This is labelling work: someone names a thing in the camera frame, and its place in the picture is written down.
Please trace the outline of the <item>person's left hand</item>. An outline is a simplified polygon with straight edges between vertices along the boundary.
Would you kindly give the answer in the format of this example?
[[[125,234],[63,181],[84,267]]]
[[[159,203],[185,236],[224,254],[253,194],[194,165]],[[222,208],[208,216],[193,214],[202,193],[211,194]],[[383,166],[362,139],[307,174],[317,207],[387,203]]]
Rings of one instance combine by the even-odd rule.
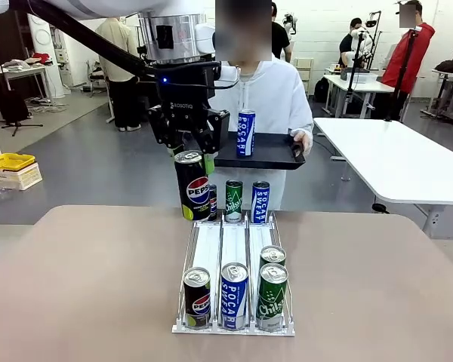
[[[293,137],[295,143],[300,143],[303,149],[303,155],[307,157],[313,146],[313,136],[306,130],[298,129],[293,130],[290,135]]]

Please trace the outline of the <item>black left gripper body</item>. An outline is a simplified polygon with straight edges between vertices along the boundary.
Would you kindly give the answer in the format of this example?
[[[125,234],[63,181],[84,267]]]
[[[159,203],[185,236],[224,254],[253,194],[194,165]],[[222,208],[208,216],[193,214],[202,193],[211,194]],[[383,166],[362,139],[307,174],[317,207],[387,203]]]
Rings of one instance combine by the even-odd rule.
[[[154,67],[159,106],[180,132],[193,135],[193,119],[211,109],[214,96],[215,62],[162,64]]]

